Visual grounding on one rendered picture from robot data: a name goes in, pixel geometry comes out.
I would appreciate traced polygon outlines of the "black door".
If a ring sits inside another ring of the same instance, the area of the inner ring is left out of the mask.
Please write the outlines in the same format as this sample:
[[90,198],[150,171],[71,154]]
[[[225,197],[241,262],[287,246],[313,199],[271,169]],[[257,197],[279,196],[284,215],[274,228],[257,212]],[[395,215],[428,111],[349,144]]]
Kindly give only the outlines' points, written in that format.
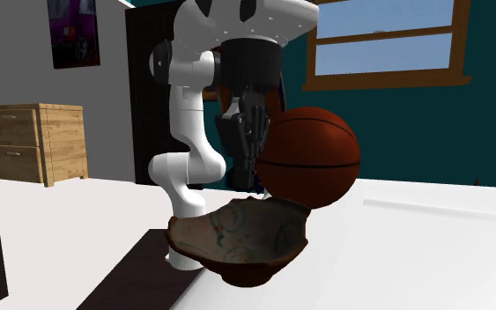
[[152,51],[173,39],[174,16],[183,1],[157,0],[125,11],[135,183],[140,185],[154,184],[148,174],[153,156],[189,150],[169,130],[170,86],[156,83],[151,72]]

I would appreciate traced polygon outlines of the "wooden framed window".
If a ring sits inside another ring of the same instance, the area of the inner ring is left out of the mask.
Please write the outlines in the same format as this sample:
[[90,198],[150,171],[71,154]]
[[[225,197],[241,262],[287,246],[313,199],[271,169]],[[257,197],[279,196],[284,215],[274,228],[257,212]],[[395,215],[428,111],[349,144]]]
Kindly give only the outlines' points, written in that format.
[[471,0],[315,0],[304,91],[467,85]]

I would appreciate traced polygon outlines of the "purple wall picture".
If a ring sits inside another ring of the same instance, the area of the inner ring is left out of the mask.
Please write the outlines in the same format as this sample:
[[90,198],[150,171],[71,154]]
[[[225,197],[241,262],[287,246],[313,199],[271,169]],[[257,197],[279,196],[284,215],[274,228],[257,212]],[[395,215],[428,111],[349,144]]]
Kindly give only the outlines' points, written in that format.
[[47,0],[56,70],[100,65],[95,0]]

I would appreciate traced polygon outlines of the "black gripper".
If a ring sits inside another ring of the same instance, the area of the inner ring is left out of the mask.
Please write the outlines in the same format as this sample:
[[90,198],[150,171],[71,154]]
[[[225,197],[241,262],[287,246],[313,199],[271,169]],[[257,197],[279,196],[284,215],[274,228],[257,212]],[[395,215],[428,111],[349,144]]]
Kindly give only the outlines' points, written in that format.
[[282,48],[264,39],[239,38],[223,42],[220,50],[220,102],[231,103],[215,117],[222,148],[233,161],[226,186],[249,192],[270,126],[265,95],[278,88]]

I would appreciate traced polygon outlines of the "dark robot stand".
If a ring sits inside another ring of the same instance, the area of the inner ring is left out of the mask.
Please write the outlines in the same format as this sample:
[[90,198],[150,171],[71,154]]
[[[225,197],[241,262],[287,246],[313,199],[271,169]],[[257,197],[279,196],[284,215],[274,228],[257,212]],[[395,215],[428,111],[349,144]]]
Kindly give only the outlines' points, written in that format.
[[165,261],[163,229],[150,229],[77,310],[171,310],[200,271],[180,271]]

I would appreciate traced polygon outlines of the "brown patterned ceramic bowl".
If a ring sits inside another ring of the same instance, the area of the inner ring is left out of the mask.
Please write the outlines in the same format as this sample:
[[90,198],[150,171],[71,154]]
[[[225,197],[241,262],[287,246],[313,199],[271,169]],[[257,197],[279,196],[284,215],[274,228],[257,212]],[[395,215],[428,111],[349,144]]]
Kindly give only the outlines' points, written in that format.
[[249,196],[201,217],[171,217],[165,232],[175,252],[200,262],[228,284],[267,283],[307,246],[311,209],[287,199]]

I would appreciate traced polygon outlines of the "brown basketball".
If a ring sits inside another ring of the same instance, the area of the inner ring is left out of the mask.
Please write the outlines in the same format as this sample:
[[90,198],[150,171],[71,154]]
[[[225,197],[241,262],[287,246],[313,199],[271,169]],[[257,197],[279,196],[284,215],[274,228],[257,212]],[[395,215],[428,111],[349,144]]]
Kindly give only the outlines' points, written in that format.
[[344,120],[319,107],[296,107],[271,118],[255,170],[271,196],[318,209],[349,191],[359,166],[358,141]]

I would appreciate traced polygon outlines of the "wooden chest of drawers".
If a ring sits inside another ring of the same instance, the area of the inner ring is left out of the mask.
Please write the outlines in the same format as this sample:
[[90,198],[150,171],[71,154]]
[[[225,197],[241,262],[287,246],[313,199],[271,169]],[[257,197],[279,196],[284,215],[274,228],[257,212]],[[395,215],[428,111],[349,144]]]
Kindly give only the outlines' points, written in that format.
[[83,108],[0,104],[0,179],[42,183],[88,177]]

